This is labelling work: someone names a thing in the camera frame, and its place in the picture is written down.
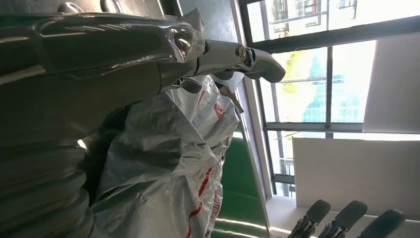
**window frame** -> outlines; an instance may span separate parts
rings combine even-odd
[[[357,11],[357,0],[353,0],[353,4],[351,3],[352,0],[348,0],[348,1],[349,1],[349,3],[347,5],[345,5],[345,6],[340,6],[339,5],[338,9],[341,10],[341,9],[346,9],[346,8],[353,8],[354,14],[353,14],[353,18],[351,18],[351,19],[355,19],[356,18],[356,11]]]
[[[270,152],[270,145],[268,143],[268,131],[277,131],[278,137],[281,137],[281,131],[317,131],[325,132],[325,138],[333,138],[334,132],[348,132],[348,133],[362,133],[363,123],[335,123],[331,122],[331,98],[332,98],[332,82],[333,82],[333,62],[332,62],[332,51],[333,46],[347,44],[347,43],[356,43],[369,40],[377,40],[387,37],[395,37],[406,34],[415,34],[420,33],[420,15],[412,16],[407,18],[395,19],[390,21],[383,21],[378,23],[371,23],[365,25],[358,25],[349,28],[336,29],[336,30],[326,30],[317,33],[311,33],[306,35],[299,36],[290,36],[285,38],[278,38],[274,40],[269,40],[265,35],[265,41],[253,42],[250,28],[250,20],[248,15],[247,5],[258,2],[260,0],[239,0],[239,10],[241,13],[245,41],[248,47],[266,51],[271,54],[276,53],[285,53],[299,50],[308,50],[316,49],[320,47],[327,47],[327,72],[326,72],[326,118],[325,122],[321,123],[311,123],[311,122],[270,122],[266,121],[264,115],[264,105],[262,99],[262,90],[261,83],[257,80],[255,81],[255,90],[256,90],[256,103],[259,106],[260,117],[262,126],[262,138],[265,145],[265,158],[268,161],[269,167],[269,180],[271,181],[271,188],[274,194],[276,194],[276,183],[283,183],[286,186],[288,184],[295,184],[294,176],[286,175],[286,171],[282,171],[282,174],[275,174],[273,171],[273,164]],[[264,1],[260,1],[260,4],[265,6]],[[356,4],[347,7],[356,8]],[[277,104],[275,99],[276,91],[273,84],[271,85],[271,92],[273,94],[274,104]],[[278,117],[278,110],[274,113],[275,117]],[[281,140],[278,140],[279,143],[279,154],[281,158],[283,156],[283,147]]]

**white wall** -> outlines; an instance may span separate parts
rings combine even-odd
[[[419,91],[420,34],[378,40],[364,131],[420,133]]]
[[[305,208],[296,208],[296,202],[289,197],[274,196],[266,203],[271,232],[274,236],[287,237],[292,231],[297,220],[303,217],[307,211]],[[318,225],[314,236],[321,233],[325,225],[331,222],[337,212],[330,212]],[[347,238],[356,238],[363,229],[368,226],[375,217],[363,216],[347,233]],[[420,222],[406,221],[398,230],[388,238],[418,238],[420,234]]]
[[[340,211],[360,200],[420,220],[420,142],[293,138],[298,207],[318,199]]]

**tree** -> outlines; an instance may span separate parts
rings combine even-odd
[[[283,81],[307,79],[314,56],[311,51],[294,51],[283,53],[278,56],[278,61],[285,62],[283,65],[286,74]],[[286,121],[302,121],[306,107],[314,100],[316,88],[311,82],[282,83],[281,93],[278,94],[282,109],[287,110]]]

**green wall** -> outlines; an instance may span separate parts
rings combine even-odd
[[[223,201],[212,238],[268,238],[254,169],[242,138],[233,138],[223,165]]]

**plastic bag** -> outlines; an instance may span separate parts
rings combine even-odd
[[[126,14],[11,15],[0,23],[0,56],[7,59],[0,85],[45,73],[104,74],[147,60],[187,62],[205,49],[202,28]]]
[[[222,202],[222,156],[239,119],[209,76],[197,79],[199,94],[180,88],[133,105],[113,140],[92,207],[111,236],[210,235]]]

